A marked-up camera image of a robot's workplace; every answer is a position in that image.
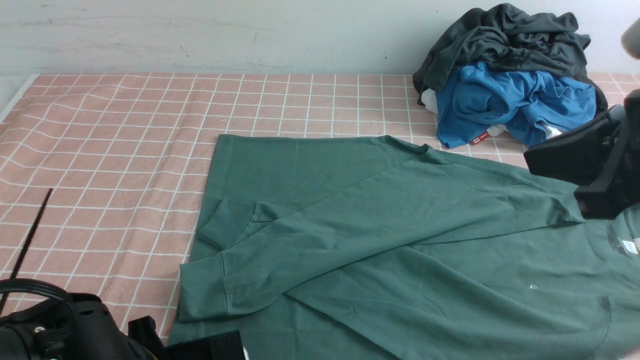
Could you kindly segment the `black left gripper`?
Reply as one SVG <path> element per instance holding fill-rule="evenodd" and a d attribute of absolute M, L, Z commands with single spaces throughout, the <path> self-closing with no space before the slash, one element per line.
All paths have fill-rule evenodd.
<path fill-rule="evenodd" d="M 166 348 L 174 360 L 246 360 L 240 331 L 218 333 Z M 2 360 L 164 360 L 157 339 L 148 349 L 121 332 L 96 296 L 75 293 L 71 303 L 45 300 L 1 317 Z"/>

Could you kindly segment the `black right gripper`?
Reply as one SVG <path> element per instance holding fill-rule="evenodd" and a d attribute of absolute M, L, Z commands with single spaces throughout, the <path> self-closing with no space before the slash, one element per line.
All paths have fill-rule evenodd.
<path fill-rule="evenodd" d="M 612 220 L 640 201 L 640 91 L 524 153 L 531 174 L 573 183 L 586 219 Z"/>

